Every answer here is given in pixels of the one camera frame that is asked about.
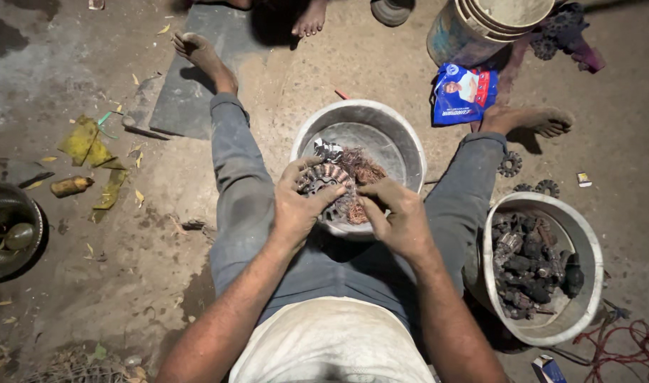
small box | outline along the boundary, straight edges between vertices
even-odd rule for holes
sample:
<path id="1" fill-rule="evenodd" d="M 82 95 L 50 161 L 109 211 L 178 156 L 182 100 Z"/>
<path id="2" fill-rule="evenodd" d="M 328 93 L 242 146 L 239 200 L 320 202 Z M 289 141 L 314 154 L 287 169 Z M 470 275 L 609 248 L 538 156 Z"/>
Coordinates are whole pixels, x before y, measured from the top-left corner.
<path id="1" fill-rule="evenodd" d="M 532 365 L 540 383 L 567 383 L 564 373 L 551 356 L 542 354 Z"/>
<path id="2" fill-rule="evenodd" d="M 578 173 L 578 185 L 580 187 L 587 187 L 587 186 L 592 186 L 592 182 L 589 180 L 589 176 L 587 176 L 587 173 Z"/>

gray jeans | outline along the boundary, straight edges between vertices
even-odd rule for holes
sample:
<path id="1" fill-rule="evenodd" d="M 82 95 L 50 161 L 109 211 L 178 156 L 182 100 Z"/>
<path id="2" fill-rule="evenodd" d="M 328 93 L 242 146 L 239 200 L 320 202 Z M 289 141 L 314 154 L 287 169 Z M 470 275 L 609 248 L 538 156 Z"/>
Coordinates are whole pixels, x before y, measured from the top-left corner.
<path id="1" fill-rule="evenodd" d="M 249 131 L 249 114 L 230 93 L 211 100 L 213 169 L 218 186 L 218 237 L 210 250 L 216 293 L 222 294 L 267 238 L 273 181 Z M 457 291 L 461 268 L 485 220 L 495 173 L 506 154 L 501 134 L 471 133 L 425 200 L 433 239 Z M 380 242 L 349 243 L 314 230 L 294 257 L 256 325 L 290 303 L 348 296 L 387 308 L 421 343 L 416 278 L 406 261 Z"/>

stacked bucket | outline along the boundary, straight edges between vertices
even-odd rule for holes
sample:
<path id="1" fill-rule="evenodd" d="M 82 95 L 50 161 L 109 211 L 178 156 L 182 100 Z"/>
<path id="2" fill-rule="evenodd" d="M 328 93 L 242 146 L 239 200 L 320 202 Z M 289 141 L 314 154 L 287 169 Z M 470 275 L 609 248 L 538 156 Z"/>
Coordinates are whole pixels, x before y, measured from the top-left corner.
<path id="1" fill-rule="evenodd" d="M 522 38 L 547 17 L 554 0 L 447 0 L 426 44 L 437 65 L 473 67 Z"/>

metal scrap pile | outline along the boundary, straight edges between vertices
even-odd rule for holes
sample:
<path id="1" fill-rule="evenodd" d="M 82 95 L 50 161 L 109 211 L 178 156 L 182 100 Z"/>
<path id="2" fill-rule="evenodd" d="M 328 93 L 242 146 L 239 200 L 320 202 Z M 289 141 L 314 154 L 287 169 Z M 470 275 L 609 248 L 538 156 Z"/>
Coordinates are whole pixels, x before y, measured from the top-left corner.
<path id="1" fill-rule="evenodd" d="M 523 213 L 495 213 L 492 224 L 493 272 L 499 303 L 512 319 L 554 314 L 541 305 L 560 287 L 575 298 L 584 284 L 578 256 L 556 249 L 549 221 Z"/>
<path id="2" fill-rule="evenodd" d="M 306 174 L 305 182 L 308 182 L 308 186 L 303 191 L 315 194 L 321 187 L 339 183 L 349 188 L 348 194 L 322 213 L 323 218 L 332 221 L 345 216 L 352 225 L 367 222 L 367 215 L 355 198 L 354 187 L 378 182 L 387 176 L 386 170 L 369 158 L 360 146 L 351 149 L 318 138 L 314 143 L 314 151 L 315 155 L 322 158 L 323 164 Z"/>

dirt floor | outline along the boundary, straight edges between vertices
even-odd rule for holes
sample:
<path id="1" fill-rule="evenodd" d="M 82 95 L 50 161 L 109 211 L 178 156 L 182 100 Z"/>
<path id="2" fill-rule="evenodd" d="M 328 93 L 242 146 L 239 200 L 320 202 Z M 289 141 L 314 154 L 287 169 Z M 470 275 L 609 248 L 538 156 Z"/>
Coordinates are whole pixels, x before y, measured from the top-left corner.
<path id="1" fill-rule="evenodd" d="M 105 122 L 112 140 L 100 135 L 130 172 L 117 204 L 99 224 L 89 221 L 107 170 L 74 168 L 56 150 L 85 113 L 100 118 L 128 106 L 137 85 L 166 74 L 174 51 L 165 25 L 180 30 L 185 10 L 173 0 L 107 1 L 90 11 L 82 1 L 0 0 L 0 157 L 38 161 L 56 175 L 30 190 L 51 224 L 48 248 L 21 277 L 0 283 L 0 345 L 12 360 L 1 381 L 16 382 L 43 368 L 54 352 L 76 345 L 92 352 L 143 357 L 156 375 L 185 326 L 214 299 L 207 265 L 213 232 L 187 232 L 175 220 L 216 219 L 218 196 L 210 143 L 174 137 L 161 142 L 125 133 L 117 116 Z M 377 22 L 365 1 L 332 1 L 324 30 L 296 50 L 276 47 L 267 59 L 249 57 L 239 68 L 240 99 L 252 115 L 252 132 L 273 178 L 288 162 L 292 139 L 312 113 L 340 100 L 380 101 L 412 124 L 426 151 L 427 179 L 439 178 L 469 127 L 431 127 L 429 95 L 436 65 L 426 51 L 427 31 L 444 0 L 419 2 L 410 19 L 390 29 Z M 604 296 L 649 323 L 649 4 L 602 10 L 587 17 L 584 32 L 608 65 L 595 75 L 579 72 L 569 57 L 543 62 L 531 52 L 512 94 L 513 106 L 557 106 L 576 117 L 574 130 L 553 140 L 510 143 L 523 157 L 514 178 L 498 176 L 493 201 L 518 183 L 556 180 L 561 199 L 574 206 L 597 233 L 606 270 Z M 142 166 L 126 157 L 142 144 Z M 592 187 L 577 186 L 586 172 Z M 58 200 L 50 181 L 94 175 L 86 193 Z M 135 190 L 145 196 L 139 209 Z M 84 257 L 103 251 L 106 262 Z M 3 324 L 15 317 L 14 324 Z M 591 357 L 587 343 L 562 348 Z M 613 350 L 634 344 L 616 338 Z M 542 352 L 500 354 L 516 382 L 534 380 L 530 363 Z M 558 358 L 569 382 L 586 367 Z M 646 371 L 636 368 L 646 379 Z M 634 381 L 625 367 L 608 365 L 605 382 Z"/>

